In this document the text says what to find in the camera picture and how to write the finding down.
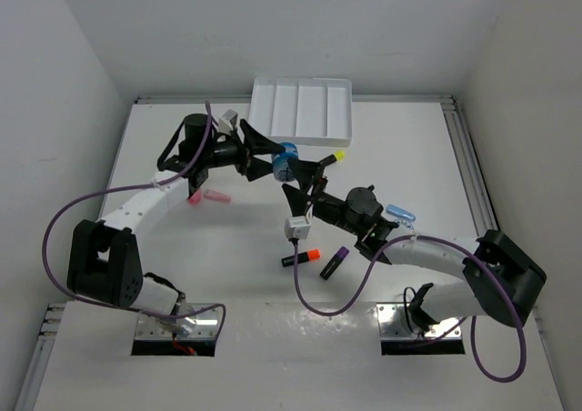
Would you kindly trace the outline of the blue tape roll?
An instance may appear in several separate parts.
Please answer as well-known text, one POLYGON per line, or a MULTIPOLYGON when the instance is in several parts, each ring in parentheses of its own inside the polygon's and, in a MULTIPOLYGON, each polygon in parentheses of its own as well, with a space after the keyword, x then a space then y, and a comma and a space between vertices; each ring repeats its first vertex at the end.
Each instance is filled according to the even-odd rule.
POLYGON ((296 176, 289 165, 288 159, 277 159, 272 162, 274 179, 281 183, 290 183, 296 180, 296 176))
POLYGON ((274 169, 282 169, 288 166, 289 160, 299 158, 299 152, 295 144, 291 142, 281 142, 280 145, 284 147, 284 151, 272 155, 272 165, 274 169))

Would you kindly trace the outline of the pink eraser case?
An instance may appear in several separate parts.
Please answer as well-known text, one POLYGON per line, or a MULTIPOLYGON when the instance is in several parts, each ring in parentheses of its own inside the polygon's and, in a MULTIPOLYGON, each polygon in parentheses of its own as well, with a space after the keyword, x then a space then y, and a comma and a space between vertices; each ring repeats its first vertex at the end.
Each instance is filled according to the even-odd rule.
POLYGON ((217 192, 216 190, 206 189, 203 192, 203 198, 220 203, 230 203, 232 197, 230 195, 217 192))

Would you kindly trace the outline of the pink tube of pens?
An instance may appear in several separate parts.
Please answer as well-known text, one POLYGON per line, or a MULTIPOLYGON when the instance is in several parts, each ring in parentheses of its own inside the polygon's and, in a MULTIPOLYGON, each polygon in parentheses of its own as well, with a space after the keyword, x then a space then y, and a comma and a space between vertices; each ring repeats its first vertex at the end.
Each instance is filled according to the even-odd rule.
POLYGON ((196 206, 201 202, 202 198, 203 198, 202 192, 200 190, 197 190, 187 199, 187 203, 191 206, 196 206))

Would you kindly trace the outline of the blue eraser case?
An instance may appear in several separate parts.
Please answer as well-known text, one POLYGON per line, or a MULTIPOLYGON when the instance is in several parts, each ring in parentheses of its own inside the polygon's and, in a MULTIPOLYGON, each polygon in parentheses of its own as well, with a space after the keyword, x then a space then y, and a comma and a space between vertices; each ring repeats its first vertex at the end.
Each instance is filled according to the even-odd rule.
POLYGON ((416 216, 413 213, 411 213, 411 212, 407 211, 406 209, 401 208, 397 205, 392 205, 392 204, 388 205, 386 207, 386 212, 389 215, 396 217, 398 219, 406 220, 408 222, 415 222, 416 221, 416 216))

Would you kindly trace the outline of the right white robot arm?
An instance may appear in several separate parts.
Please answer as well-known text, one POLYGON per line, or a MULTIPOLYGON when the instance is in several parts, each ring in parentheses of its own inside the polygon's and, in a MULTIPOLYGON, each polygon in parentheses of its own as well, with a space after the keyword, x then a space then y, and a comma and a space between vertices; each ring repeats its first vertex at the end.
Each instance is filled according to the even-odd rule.
POLYGON ((306 238, 313 219, 319 219, 354 236, 356 250, 367 260, 457 279, 417 290, 408 312, 421 330, 451 316, 489 316, 510 327, 527 321, 547 275, 503 232, 488 229, 481 237, 454 240, 419 234, 383 217, 373 186, 355 187, 340 199, 325 191, 323 164, 292 159, 288 165, 298 182, 282 186, 291 211, 284 226, 289 241, 306 238))

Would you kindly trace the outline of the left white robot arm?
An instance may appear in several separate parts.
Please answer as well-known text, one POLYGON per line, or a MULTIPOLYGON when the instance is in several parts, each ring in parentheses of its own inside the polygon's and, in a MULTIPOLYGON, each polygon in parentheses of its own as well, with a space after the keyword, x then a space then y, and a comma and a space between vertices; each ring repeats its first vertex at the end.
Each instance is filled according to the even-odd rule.
POLYGON ((187 115, 156 161, 156 173, 116 210, 73 232, 66 286, 75 296, 115 308, 172 317, 183 293, 142 269, 139 246, 175 206, 191 198, 214 168, 232 166, 248 181, 273 171, 263 155, 284 147, 258 133, 246 120, 219 131, 210 114, 187 115))

